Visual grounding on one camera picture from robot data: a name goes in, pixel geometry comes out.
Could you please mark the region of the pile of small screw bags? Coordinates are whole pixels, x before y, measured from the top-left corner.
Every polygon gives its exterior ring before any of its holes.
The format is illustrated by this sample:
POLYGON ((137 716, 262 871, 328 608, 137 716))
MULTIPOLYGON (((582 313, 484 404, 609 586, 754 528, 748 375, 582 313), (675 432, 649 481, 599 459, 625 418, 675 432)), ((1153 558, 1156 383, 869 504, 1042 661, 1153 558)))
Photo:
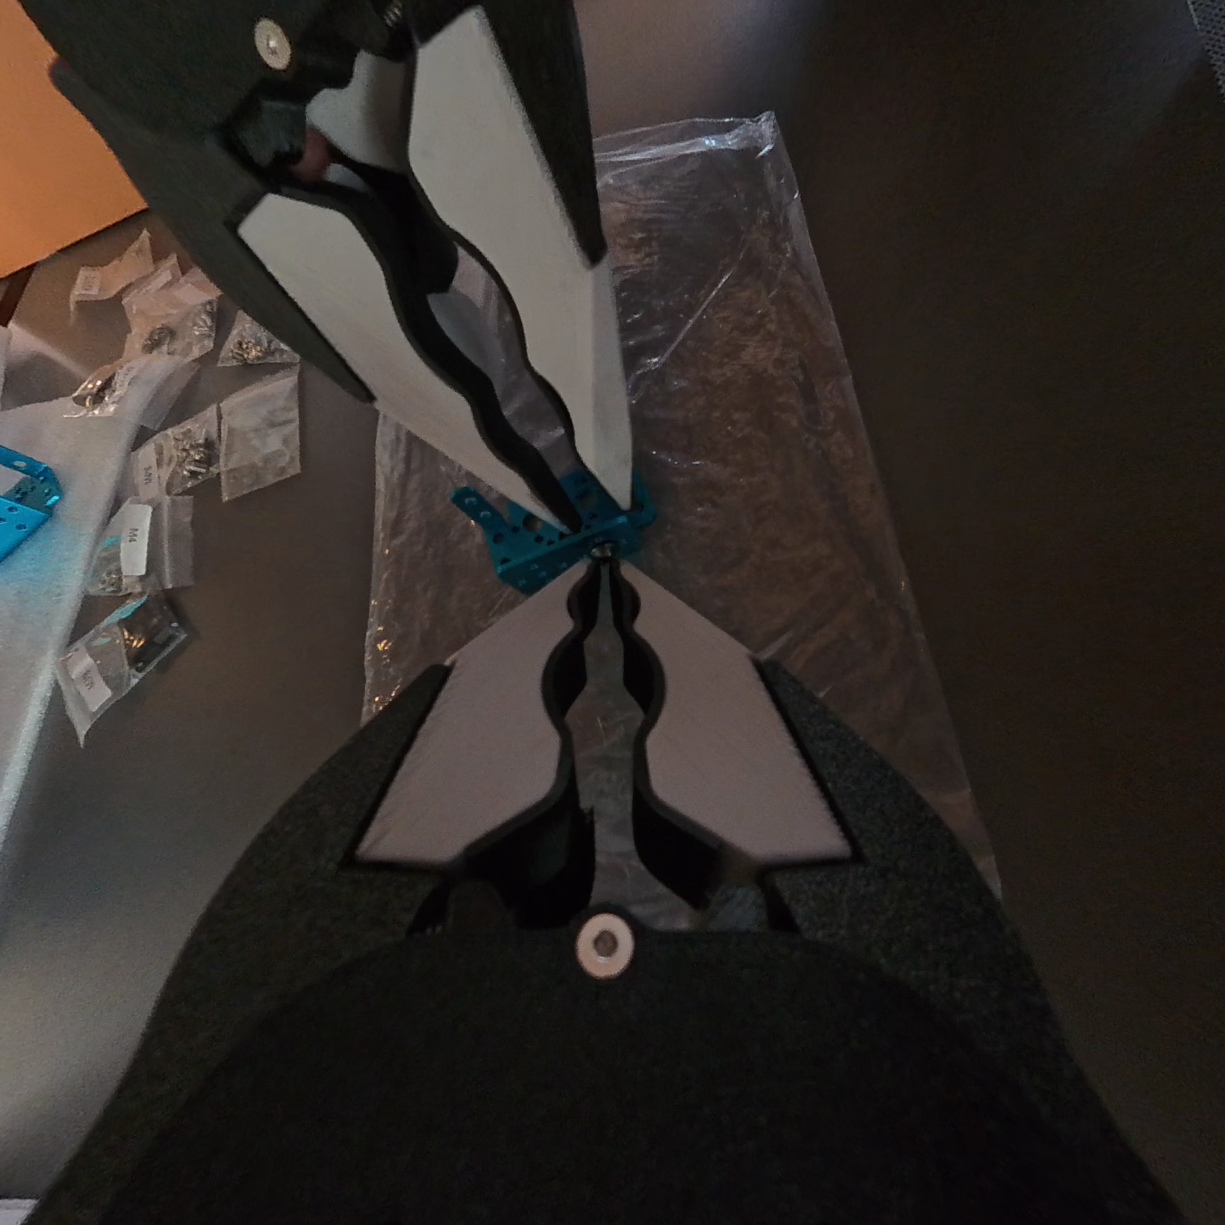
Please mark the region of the pile of small screw bags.
POLYGON ((262 376, 169 424, 213 353, 220 290, 175 255, 154 259, 143 230, 109 264, 77 271, 70 308, 106 300, 127 319, 122 353, 83 379, 67 417, 150 436, 127 459, 86 567, 84 595, 116 605, 55 666, 78 742, 188 637, 167 592, 194 582, 192 490, 217 480, 235 500, 300 472, 299 359, 287 346, 237 311, 216 364, 262 376))

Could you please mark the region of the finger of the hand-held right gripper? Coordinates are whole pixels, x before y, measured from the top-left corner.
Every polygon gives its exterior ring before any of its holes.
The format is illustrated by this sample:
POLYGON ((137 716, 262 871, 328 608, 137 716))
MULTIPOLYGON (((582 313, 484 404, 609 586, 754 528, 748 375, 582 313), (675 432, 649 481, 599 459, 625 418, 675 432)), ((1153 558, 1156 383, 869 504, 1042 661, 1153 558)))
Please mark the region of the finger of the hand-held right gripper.
POLYGON ((375 405, 551 525, 579 515, 506 420, 490 376, 439 324, 383 208, 344 188, 265 194, 237 236, 370 392, 375 405))
POLYGON ((439 220, 503 284, 577 458, 628 510, 633 427, 601 213, 589 254, 541 138, 488 9, 466 7, 418 47, 408 166, 439 220))

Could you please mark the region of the white foam sheet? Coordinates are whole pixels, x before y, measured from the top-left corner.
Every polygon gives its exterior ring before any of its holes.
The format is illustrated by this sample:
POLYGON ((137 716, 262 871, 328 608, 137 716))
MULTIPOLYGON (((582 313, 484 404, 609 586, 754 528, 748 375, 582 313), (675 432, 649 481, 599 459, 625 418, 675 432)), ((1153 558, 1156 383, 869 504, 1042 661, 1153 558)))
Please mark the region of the white foam sheet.
POLYGON ((8 840, 55 665, 81 607, 87 567, 128 465, 135 421, 70 417, 67 402, 3 411, 3 445, 52 468, 62 497, 48 525, 1 566, 1 838, 8 840))

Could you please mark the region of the large clear plastic bag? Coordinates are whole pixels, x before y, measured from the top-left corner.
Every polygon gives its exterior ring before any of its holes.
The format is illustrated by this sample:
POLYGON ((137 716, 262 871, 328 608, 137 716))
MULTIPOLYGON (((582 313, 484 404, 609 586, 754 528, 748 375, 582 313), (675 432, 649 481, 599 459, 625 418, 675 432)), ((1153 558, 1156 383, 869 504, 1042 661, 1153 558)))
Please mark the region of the large clear plastic bag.
MULTIPOLYGON (((935 808, 1000 895, 952 719, 773 112, 596 137, 636 469, 655 522, 633 564, 784 665, 935 808)), ((379 418, 361 720, 520 604, 449 496, 494 496, 379 418)), ((606 592, 567 714, 595 819, 592 901, 650 926, 692 911, 633 846, 640 712, 606 592)))

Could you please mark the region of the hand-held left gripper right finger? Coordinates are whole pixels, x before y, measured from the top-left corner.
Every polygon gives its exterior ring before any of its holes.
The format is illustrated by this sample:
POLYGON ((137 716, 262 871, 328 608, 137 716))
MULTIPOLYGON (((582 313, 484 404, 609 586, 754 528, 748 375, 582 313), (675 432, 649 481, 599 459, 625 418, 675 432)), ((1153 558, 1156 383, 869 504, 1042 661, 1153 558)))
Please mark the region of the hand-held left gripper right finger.
POLYGON ((633 838, 647 871, 776 871, 853 846, 757 659, 625 561, 606 567, 637 703, 633 838))

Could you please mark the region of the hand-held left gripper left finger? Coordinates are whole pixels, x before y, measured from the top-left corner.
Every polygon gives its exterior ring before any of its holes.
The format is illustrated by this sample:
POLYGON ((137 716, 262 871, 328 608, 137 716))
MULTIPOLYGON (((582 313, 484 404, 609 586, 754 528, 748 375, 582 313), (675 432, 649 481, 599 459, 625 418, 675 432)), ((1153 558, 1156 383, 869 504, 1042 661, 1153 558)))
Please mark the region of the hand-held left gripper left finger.
POLYGON ((577 795, 567 714, 587 684, 599 564, 560 574, 462 647, 372 822, 360 863, 458 869, 577 795))

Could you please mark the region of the blue metal u-shaped bracket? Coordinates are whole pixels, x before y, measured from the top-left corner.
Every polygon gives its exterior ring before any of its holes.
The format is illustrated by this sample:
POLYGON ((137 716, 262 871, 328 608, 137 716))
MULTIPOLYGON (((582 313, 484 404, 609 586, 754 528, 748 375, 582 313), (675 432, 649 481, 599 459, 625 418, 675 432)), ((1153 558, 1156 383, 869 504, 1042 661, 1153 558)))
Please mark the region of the blue metal u-shaped bracket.
POLYGON ((61 502, 62 488, 48 464, 1 446, 3 472, 11 483, 1 493, 1 561, 49 523, 61 502))

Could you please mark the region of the blue perforated metal bracket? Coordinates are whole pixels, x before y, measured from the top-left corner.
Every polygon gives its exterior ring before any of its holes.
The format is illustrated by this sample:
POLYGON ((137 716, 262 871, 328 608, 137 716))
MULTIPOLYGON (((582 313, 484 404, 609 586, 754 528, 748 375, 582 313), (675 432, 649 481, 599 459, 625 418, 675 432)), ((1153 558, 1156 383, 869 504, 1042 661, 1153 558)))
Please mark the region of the blue perforated metal bracket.
POLYGON ((621 557, 640 550, 640 535, 655 521, 655 507, 643 478, 633 471, 633 500, 621 509, 590 474, 574 469, 560 480, 561 490, 579 515, 580 531, 545 523, 515 502, 498 512, 472 486, 450 494, 453 506, 484 534, 498 582, 522 595, 533 595, 580 561, 601 541, 620 541, 621 557))

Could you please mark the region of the orange cardboard box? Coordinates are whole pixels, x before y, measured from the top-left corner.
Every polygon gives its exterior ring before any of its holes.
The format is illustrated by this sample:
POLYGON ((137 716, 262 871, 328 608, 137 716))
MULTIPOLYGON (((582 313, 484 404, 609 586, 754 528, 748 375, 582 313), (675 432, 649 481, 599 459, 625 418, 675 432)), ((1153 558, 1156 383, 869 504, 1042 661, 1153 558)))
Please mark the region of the orange cardboard box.
POLYGON ((51 83, 52 49, 1 3, 1 274, 39 262, 146 203, 100 136, 51 83))

